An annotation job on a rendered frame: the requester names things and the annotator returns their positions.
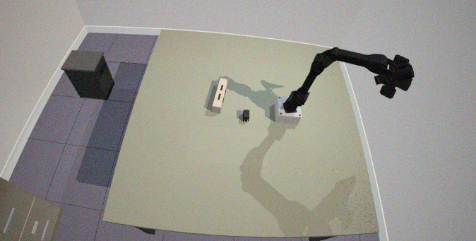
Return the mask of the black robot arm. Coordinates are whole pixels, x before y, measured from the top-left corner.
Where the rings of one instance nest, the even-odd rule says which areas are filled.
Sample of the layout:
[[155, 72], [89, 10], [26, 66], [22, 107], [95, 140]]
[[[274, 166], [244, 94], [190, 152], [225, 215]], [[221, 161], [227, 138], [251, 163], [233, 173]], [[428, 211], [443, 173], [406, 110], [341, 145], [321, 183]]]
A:
[[[366, 55], [334, 47], [323, 53], [318, 53], [315, 56], [311, 64], [310, 73], [306, 77], [302, 87], [292, 91], [289, 98], [284, 102], [283, 107], [285, 113], [295, 113], [297, 112], [298, 106], [304, 105], [310, 94], [307, 91], [310, 89], [315, 78], [336, 60], [363, 66], [372, 73], [378, 74], [378, 76], [374, 77], [376, 84], [389, 85], [394, 83], [395, 79], [397, 79], [394, 86], [405, 91], [411, 86], [412, 78], [414, 78], [413, 68], [407, 61], [395, 65], [395, 62], [387, 58], [384, 54]], [[387, 69], [388, 65], [389, 70]]]

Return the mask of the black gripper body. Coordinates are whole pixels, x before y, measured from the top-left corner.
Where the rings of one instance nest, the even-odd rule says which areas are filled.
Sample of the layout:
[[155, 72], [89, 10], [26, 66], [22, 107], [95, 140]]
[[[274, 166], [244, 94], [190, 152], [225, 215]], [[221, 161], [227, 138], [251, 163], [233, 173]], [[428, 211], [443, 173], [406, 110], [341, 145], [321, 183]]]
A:
[[[409, 59], [408, 58], [405, 58], [405, 57], [402, 57], [400, 55], [395, 55], [394, 57], [394, 60], [395, 62], [395, 65], [399, 65], [405, 61], [407, 61], [409, 63]], [[395, 95], [395, 91], [394, 91], [394, 85], [396, 83], [397, 79], [395, 79], [395, 82], [392, 83], [392, 84], [389, 84], [389, 86], [385, 87], [384, 85], [381, 87], [381, 90], [380, 90], [380, 94], [382, 94], [383, 96], [385, 96], [386, 98], [393, 98], [393, 96]], [[392, 86], [393, 85], [393, 86]], [[392, 87], [391, 87], [392, 86]]]

